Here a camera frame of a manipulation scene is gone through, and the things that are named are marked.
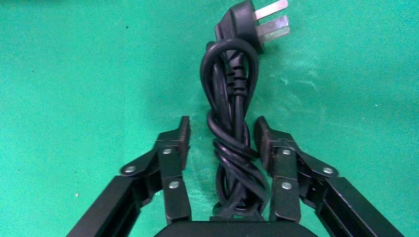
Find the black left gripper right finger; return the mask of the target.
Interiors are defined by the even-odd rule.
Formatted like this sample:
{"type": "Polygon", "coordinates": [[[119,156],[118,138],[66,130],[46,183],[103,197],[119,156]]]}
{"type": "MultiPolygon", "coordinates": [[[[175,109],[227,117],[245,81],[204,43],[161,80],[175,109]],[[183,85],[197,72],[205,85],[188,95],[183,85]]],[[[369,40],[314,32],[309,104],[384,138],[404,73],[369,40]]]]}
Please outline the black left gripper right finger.
{"type": "Polygon", "coordinates": [[[299,224],[302,203],[313,208],[332,237],[399,237],[397,230],[331,165],[303,152],[265,117],[254,125],[262,166],[272,178],[270,221],[299,224]]]}

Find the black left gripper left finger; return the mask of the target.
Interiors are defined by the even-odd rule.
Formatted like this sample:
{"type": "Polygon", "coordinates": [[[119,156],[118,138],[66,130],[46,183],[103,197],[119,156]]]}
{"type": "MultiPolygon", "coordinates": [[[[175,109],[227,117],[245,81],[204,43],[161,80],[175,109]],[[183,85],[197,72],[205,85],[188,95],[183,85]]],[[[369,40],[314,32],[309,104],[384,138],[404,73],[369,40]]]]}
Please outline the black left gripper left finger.
{"type": "Polygon", "coordinates": [[[127,237],[141,208],[163,191],[167,224],[191,220],[191,206],[182,171],[189,151],[190,120],[158,135],[152,149],[122,166],[86,213],[70,230],[70,237],[127,237]]]}

